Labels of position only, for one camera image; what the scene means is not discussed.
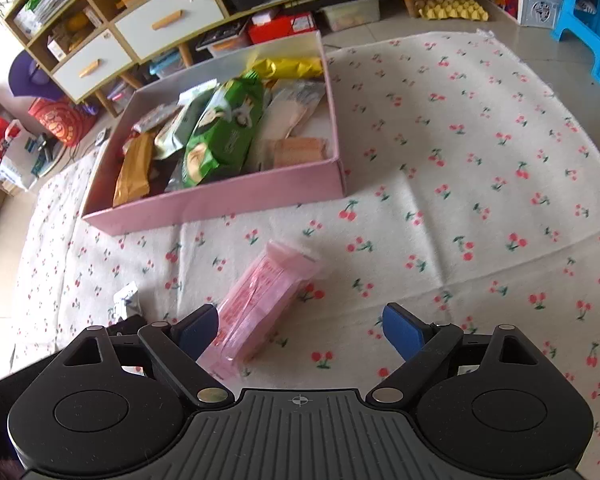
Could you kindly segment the gold foil snack bar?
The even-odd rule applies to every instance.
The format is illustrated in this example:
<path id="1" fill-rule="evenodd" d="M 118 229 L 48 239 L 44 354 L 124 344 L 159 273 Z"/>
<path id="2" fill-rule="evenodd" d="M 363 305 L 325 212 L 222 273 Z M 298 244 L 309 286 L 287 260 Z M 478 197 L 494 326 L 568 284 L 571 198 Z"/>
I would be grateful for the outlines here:
<path id="1" fill-rule="evenodd" d="M 129 142 L 117 178 L 112 206 L 119 207 L 146 196 L 150 191 L 149 169 L 155 135 L 140 133 Z"/>

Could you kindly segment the cherry print tablecloth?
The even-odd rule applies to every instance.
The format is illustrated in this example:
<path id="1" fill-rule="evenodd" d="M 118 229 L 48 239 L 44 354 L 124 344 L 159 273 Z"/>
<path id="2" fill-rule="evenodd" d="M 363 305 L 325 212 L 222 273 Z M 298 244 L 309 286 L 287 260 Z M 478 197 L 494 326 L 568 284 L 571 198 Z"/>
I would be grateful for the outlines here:
<path id="1" fill-rule="evenodd" d="M 326 268 L 299 290 L 244 387 L 355 387 L 399 367 L 390 301 L 471 335 L 520 328 L 590 404 L 580 463 L 600 478 L 600 153 L 504 44 L 430 32 L 332 52 L 346 197 L 109 235 L 85 221 L 96 151 L 43 186 L 17 274 L 9 366 L 64 348 L 125 312 L 176 322 L 221 301 L 271 240 Z"/>

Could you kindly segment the small blue white packet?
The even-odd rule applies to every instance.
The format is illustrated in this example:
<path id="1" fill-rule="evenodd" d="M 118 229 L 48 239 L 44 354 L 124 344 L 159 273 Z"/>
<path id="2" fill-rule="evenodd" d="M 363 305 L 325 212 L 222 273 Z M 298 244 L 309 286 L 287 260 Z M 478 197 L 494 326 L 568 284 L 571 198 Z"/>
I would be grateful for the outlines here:
<path id="1" fill-rule="evenodd" d="M 128 283 L 114 294 L 112 318 L 117 323 L 134 315 L 143 315 L 142 307 L 140 306 L 140 293 L 138 292 L 137 284 Z"/>

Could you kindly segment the purple hat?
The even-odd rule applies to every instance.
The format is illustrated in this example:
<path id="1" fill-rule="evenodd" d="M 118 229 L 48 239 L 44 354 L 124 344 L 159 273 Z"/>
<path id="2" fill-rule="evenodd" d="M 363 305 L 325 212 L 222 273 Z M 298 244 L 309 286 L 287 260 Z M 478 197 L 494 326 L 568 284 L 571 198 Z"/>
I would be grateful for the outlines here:
<path id="1" fill-rule="evenodd" d="M 65 93 L 55 84 L 41 66 L 26 51 L 22 50 L 12 61 L 8 74 L 8 85 L 13 96 L 58 101 Z"/>

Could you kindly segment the yellow snack packet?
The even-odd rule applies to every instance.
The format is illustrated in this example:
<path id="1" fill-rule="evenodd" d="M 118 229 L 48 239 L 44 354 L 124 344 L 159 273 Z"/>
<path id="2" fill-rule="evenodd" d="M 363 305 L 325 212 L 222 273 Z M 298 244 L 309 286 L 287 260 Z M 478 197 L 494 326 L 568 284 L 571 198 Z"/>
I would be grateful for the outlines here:
<path id="1" fill-rule="evenodd" d="M 248 70 L 262 79 L 314 79 L 324 74 L 320 58 L 261 58 Z"/>

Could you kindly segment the red cardboard box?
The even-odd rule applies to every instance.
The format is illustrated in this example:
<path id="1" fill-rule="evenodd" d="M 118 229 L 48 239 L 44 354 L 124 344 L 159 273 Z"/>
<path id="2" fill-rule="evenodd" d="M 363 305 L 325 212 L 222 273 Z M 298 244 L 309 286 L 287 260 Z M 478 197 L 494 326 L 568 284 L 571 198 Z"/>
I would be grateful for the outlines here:
<path id="1" fill-rule="evenodd" d="M 317 26 L 311 12 L 276 15 L 267 23 L 251 22 L 247 27 L 247 34 L 253 44 L 264 44 L 272 40 L 316 31 Z"/>

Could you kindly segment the green snack bag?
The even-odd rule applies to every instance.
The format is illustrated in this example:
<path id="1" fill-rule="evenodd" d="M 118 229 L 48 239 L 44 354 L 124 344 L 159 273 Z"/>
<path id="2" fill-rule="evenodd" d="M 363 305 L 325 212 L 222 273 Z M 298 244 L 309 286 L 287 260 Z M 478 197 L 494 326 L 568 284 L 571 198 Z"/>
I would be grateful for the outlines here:
<path id="1" fill-rule="evenodd" d="M 186 144 L 183 185 L 240 174 L 263 112 L 264 84 L 252 70 L 217 86 Z"/>

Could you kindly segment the pink cardboard box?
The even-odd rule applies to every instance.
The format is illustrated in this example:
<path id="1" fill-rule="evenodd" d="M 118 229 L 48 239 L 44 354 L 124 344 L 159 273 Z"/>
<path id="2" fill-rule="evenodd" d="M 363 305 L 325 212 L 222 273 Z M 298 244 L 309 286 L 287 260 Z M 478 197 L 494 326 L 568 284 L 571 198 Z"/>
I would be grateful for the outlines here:
<path id="1" fill-rule="evenodd" d="M 137 91 L 82 218 L 122 234 L 346 194 L 317 32 L 212 58 Z"/>

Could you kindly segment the pink wafer packet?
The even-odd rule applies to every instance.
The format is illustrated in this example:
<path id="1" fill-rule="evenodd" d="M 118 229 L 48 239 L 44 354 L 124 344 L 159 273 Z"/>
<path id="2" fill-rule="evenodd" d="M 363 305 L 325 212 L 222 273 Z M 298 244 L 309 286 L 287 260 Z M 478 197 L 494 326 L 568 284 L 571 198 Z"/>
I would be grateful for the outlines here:
<path id="1" fill-rule="evenodd" d="M 268 340 L 300 288 L 323 270 L 320 260 L 269 242 L 218 305 L 218 332 L 199 358 L 221 380 L 239 375 Z"/>

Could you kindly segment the red paper bag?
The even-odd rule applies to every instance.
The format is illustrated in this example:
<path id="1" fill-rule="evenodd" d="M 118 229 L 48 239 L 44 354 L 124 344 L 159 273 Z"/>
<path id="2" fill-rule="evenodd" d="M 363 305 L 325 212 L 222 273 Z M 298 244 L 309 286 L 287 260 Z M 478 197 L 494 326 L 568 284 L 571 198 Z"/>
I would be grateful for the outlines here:
<path id="1" fill-rule="evenodd" d="M 30 105 L 28 114 L 67 148 L 78 145 L 97 120 L 82 105 L 66 99 L 51 101 L 37 98 Z"/>

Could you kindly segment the clear plastic storage bin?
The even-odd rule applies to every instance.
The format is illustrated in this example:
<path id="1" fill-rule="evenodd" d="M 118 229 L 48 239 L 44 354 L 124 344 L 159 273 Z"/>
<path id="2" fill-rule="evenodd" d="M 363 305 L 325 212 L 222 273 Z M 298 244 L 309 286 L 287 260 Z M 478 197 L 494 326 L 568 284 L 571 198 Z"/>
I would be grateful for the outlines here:
<path id="1" fill-rule="evenodd" d="M 148 73 L 151 76 L 163 79 L 169 77 L 180 70 L 184 70 L 185 64 L 181 53 L 177 48 L 164 52 L 149 62 Z"/>

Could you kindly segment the pale green snack packet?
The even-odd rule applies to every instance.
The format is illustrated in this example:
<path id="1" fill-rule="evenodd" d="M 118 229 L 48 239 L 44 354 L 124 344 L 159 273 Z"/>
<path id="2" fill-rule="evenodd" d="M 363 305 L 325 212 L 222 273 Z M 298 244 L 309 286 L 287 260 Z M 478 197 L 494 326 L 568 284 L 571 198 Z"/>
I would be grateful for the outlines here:
<path id="1" fill-rule="evenodd" d="M 155 160 L 165 160 L 184 148 L 217 85 L 216 79 L 210 79 L 178 96 L 178 112 L 155 136 Z"/>

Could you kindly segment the orange white snack packet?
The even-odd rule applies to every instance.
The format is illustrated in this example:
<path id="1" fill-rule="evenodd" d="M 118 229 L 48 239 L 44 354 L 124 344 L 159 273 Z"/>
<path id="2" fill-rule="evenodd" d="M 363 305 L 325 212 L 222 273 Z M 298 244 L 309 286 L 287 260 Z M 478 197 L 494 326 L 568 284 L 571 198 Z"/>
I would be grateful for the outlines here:
<path id="1" fill-rule="evenodd" d="M 322 80 L 279 79 L 262 116 L 258 140 L 273 142 L 293 136 L 311 118 L 325 93 Z"/>

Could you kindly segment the yellow egg tray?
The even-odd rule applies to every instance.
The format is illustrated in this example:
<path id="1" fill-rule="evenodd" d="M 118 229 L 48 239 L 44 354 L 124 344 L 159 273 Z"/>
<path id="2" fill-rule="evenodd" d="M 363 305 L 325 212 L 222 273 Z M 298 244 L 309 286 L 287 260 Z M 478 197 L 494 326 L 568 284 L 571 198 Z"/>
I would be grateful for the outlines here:
<path id="1" fill-rule="evenodd" d="M 458 20 L 487 22 L 490 15 L 477 0 L 414 0 L 421 18 L 429 21 Z"/>

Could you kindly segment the clear wafer packet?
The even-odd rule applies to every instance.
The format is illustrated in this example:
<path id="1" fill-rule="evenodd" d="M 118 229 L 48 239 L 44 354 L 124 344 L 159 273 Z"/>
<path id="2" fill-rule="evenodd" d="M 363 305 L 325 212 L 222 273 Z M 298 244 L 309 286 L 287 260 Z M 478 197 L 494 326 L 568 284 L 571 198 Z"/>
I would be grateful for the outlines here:
<path id="1" fill-rule="evenodd" d="M 326 142 L 321 138 L 287 138 L 273 148 L 273 167 L 283 168 L 320 162 L 325 158 Z"/>

